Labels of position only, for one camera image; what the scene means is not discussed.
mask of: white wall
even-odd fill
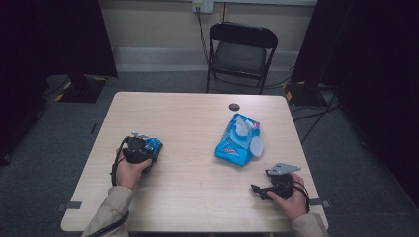
[[[99,1],[112,47],[202,48],[197,15],[185,1]],[[202,14],[205,38],[222,20],[223,3]],[[299,51],[313,6],[228,3],[229,21],[269,28],[279,37],[278,51]]]

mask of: small device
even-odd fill
[[[148,173],[151,171],[152,166],[157,162],[158,154],[163,147],[163,143],[157,138],[149,138],[148,135],[139,134],[135,131],[131,134],[133,136],[126,137],[121,143],[115,162],[112,165],[111,180],[113,186],[117,185],[116,172],[121,151],[126,160],[132,164],[138,164],[151,159],[151,165],[142,171],[142,173]]]
[[[260,188],[259,186],[250,185],[253,192],[257,193],[261,200],[272,200],[268,196],[268,191],[274,192],[283,199],[288,199],[293,194],[294,190],[300,191],[305,195],[306,198],[306,209],[307,213],[310,211],[309,196],[307,189],[293,180],[291,172],[299,171],[301,168],[297,166],[287,165],[283,163],[277,163],[272,167],[271,170],[265,170],[266,175],[271,178],[272,187]]]
[[[272,191],[283,199],[288,199],[293,194],[293,177],[290,174],[284,175],[269,175],[266,170],[267,176],[271,178],[272,187],[260,188],[251,185],[253,192],[257,193],[261,200],[271,200],[267,192]]]

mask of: plastic packaging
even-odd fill
[[[214,154],[218,158],[244,166],[253,156],[262,155],[263,142],[259,135],[258,121],[235,114]]]

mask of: chair leg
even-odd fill
[[[259,83],[258,83],[258,84],[261,84],[260,87],[259,87],[259,95],[262,95],[263,88],[265,87],[266,77],[267,77],[267,75],[265,75],[265,77],[262,78],[262,80],[260,80]]]
[[[207,71],[207,87],[206,87],[206,93],[208,93],[209,92],[209,89],[210,89],[210,71],[211,71],[211,69],[210,69],[210,66],[209,66],[209,69]]]

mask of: black chair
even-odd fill
[[[216,51],[214,41],[219,41]],[[221,73],[258,80],[257,87],[262,94],[278,45],[273,32],[263,27],[222,22],[209,29],[209,42],[206,92],[210,89],[210,75],[213,73],[216,78],[216,73]]]

